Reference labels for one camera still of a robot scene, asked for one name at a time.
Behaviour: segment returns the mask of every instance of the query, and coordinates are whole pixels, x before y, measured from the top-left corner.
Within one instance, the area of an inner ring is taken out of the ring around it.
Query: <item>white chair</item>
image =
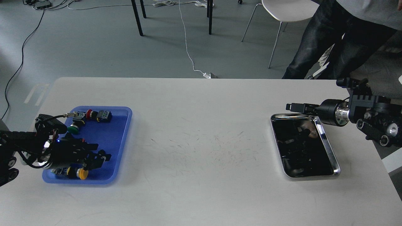
[[[281,22],[278,29],[278,35],[275,40],[274,49],[272,50],[271,59],[269,60],[268,68],[271,68],[272,57],[274,56],[282,23],[298,22],[313,17],[314,13],[317,11],[318,4],[312,2],[311,0],[261,0],[261,3],[258,3],[254,7],[254,11],[251,14],[251,18],[247,24],[242,41],[246,36],[248,26],[250,25],[251,19],[254,16],[254,12],[258,5],[262,5],[273,18]]]

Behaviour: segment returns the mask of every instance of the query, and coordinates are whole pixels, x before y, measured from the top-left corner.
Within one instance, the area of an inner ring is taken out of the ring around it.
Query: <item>stainless steel tray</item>
[[[292,179],[340,174],[340,166],[317,116],[275,114],[271,125],[284,173]]]

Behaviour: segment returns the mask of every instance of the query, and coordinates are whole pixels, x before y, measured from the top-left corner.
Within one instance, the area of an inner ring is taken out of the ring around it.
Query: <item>power strip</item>
[[[35,7],[37,9],[45,9],[51,7],[51,2],[49,1],[44,1],[44,2],[36,2]]]

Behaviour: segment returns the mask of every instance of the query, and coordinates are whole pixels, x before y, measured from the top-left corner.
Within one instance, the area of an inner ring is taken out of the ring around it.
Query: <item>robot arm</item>
[[[0,186],[18,176],[18,169],[12,168],[18,153],[25,164],[33,168],[52,169],[57,175],[69,178],[85,179],[88,171],[102,167],[109,161],[110,154],[104,150],[97,153],[98,144],[89,144],[84,139],[76,139],[67,132],[67,127],[57,118],[75,117],[76,113],[67,113],[52,117],[39,114],[35,121],[36,132],[16,132],[0,130]],[[82,165],[68,171],[71,164]]]
[[[305,115],[316,115],[328,125],[344,126],[349,121],[383,147],[402,146],[402,106],[391,104],[391,99],[373,96],[368,80],[341,78],[336,84],[347,88],[349,101],[327,99],[320,105],[291,103],[286,110]]]

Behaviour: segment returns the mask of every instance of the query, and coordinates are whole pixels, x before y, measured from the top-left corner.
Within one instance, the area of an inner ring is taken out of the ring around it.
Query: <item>metal chair leg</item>
[[[281,32],[281,26],[282,26],[282,21],[281,21],[281,23],[280,23],[280,25],[279,25],[278,34],[277,34],[277,39],[275,40],[274,49],[272,50],[272,55],[271,55],[271,59],[269,60],[268,68],[271,68],[272,57],[274,56],[276,44],[277,44],[277,42],[278,42],[279,34],[280,34],[280,32]]]
[[[244,40],[244,37],[246,36],[246,32],[247,32],[247,30],[248,30],[248,27],[250,26],[251,19],[252,19],[252,17],[254,16],[255,9],[257,8],[258,5],[262,5],[262,4],[261,4],[261,3],[258,3],[257,5],[255,5],[254,10],[253,10],[253,12],[252,12],[252,14],[251,14],[250,20],[248,21],[248,24],[247,24],[247,27],[246,27],[246,31],[244,32],[242,41]]]

